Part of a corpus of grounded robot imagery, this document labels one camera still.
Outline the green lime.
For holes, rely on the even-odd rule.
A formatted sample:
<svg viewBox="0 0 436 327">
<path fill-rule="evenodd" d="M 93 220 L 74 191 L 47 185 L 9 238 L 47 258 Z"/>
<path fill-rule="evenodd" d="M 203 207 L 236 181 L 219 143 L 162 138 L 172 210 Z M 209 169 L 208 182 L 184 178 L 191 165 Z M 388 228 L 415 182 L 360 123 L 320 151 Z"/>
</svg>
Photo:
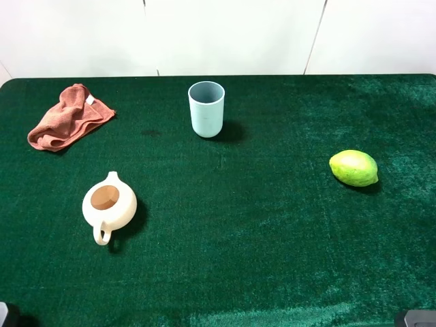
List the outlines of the green lime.
<svg viewBox="0 0 436 327">
<path fill-rule="evenodd" d="M 357 150 L 344 150 L 329 160 L 333 175 L 354 187 L 366 187 L 378 182 L 376 161 L 368 154 Z"/>
</svg>

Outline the light blue plastic cup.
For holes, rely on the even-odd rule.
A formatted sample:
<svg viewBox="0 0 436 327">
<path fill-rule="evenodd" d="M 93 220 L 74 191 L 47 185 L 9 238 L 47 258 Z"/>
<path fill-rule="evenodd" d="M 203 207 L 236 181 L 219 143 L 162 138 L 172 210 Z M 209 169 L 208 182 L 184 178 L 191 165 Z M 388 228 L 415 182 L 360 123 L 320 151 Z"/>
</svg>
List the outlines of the light blue plastic cup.
<svg viewBox="0 0 436 327">
<path fill-rule="evenodd" d="M 203 138 L 217 136 L 223 127 L 224 88 L 213 81 L 201 81 L 188 92 L 191 126 Z"/>
</svg>

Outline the cream teapot with wooden lid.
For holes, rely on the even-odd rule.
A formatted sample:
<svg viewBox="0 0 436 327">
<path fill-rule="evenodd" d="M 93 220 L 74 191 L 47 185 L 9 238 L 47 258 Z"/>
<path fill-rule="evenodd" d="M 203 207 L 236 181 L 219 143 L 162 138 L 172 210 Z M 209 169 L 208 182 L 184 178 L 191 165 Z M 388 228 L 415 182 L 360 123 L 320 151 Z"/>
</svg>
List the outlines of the cream teapot with wooden lid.
<svg viewBox="0 0 436 327">
<path fill-rule="evenodd" d="M 134 217 L 137 198 L 133 189 L 124 183 L 116 171 L 90 188 L 82 201 L 82 214 L 93 228 L 98 245 L 107 245 L 111 233 L 126 226 Z"/>
</svg>

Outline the crumpled orange cloth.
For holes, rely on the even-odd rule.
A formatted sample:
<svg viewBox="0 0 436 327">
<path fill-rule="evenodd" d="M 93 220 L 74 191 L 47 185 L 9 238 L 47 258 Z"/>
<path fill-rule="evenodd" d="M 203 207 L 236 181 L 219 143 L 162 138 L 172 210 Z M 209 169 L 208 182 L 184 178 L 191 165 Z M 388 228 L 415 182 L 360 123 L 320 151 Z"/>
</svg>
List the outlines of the crumpled orange cloth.
<svg viewBox="0 0 436 327">
<path fill-rule="evenodd" d="M 27 136 L 39 151 L 58 152 L 115 117 L 116 112 L 91 95 L 83 84 L 74 84 L 59 96 Z"/>
</svg>

